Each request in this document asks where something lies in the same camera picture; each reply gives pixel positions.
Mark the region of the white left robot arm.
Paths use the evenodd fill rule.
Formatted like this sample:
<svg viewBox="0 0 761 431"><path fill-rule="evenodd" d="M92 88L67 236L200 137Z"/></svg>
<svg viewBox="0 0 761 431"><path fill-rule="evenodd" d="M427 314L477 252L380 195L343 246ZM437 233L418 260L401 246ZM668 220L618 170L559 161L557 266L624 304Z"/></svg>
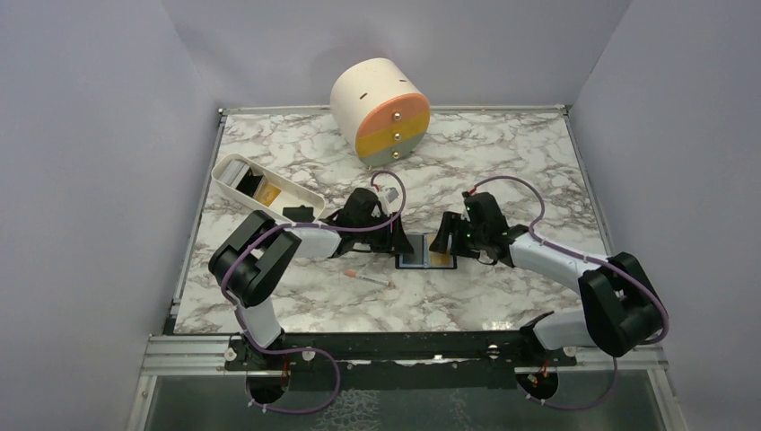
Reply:
<svg viewBox="0 0 761 431"><path fill-rule="evenodd" d="M334 259L350 252L405 254L413 250L398 211L406 196L395 188L357 188L344 206L312 222L278 222L262 210L248 215L207 264L223 296L235 307L258 367L278 364L284 330L271 295L295 258Z"/></svg>

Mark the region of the black credit card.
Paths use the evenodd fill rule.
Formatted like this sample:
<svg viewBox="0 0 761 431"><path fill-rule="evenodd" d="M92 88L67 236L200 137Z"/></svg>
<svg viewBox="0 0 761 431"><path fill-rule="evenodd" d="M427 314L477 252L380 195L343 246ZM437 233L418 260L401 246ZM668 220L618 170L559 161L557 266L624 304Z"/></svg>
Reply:
<svg viewBox="0 0 761 431"><path fill-rule="evenodd" d="M400 263L404 266L421 267L424 264L424 236L422 234L410 234L408 240L412 251L400 256Z"/></svg>

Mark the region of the black card holder wallet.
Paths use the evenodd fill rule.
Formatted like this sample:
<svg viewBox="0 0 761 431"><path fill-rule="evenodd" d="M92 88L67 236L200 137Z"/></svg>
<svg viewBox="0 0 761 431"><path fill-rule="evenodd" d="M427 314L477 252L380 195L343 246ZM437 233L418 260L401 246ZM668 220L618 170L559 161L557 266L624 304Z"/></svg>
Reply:
<svg viewBox="0 0 761 431"><path fill-rule="evenodd" d="M435 233L411 233L411 234L422 234L424 236L424 264L421 267L404 266L403 264L400 263L400 256L401 255L398 255L396 257L396 260L395 260L395 268L396 269L402 269L402 270L405 270L405 269L408 269L408 270L438 269L438 268L430 268L428 266L428 254L430 252L429 251L429 245L433 241Z"/></svg>

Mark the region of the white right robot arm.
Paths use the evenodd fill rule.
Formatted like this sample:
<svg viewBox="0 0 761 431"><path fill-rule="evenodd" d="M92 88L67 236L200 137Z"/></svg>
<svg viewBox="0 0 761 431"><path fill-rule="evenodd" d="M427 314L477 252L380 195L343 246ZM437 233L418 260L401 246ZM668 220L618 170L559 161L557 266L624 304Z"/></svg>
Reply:
<svg viewBox="0 0 761 431"><path fill-rule="evenodd" d="M575 292L579 310L543 314L520 328L520 358L540 365L564 347L597 347L613 357L666 329L666 313L638 259L561 251L522 224L508 225L495 198L465 193L462 214L446 212L432 252L502 263L546 277Z"/></svg>

